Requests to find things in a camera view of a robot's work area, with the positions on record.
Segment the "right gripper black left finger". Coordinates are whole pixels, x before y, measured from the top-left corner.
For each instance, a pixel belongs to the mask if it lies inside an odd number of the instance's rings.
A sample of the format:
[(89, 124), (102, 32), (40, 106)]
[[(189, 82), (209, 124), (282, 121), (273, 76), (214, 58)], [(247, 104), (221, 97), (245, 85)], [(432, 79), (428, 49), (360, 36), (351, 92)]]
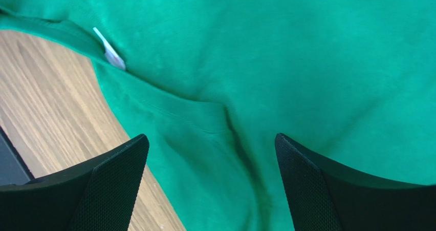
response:
[(23, 185), (1, 187), (1, 230), (127, 230), (146, 165), (143, 134)]

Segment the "green t shirt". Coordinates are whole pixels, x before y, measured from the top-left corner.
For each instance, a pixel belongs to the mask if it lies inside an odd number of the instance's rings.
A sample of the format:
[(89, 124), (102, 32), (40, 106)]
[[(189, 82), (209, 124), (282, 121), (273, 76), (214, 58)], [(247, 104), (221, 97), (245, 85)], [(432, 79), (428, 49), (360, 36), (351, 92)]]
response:
[(274, 138), (435, 183), (435, 0), (1, 0), (87, 57), (187, 230), (292, 230)]

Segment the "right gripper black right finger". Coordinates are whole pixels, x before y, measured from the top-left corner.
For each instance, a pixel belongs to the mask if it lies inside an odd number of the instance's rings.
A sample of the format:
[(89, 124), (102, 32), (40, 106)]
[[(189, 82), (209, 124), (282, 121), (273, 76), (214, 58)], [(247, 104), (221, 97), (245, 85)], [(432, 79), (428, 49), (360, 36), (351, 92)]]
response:
[(435, 230), (435, 186), (353, 169), (277, 134), (275, 151), (295, 230)]

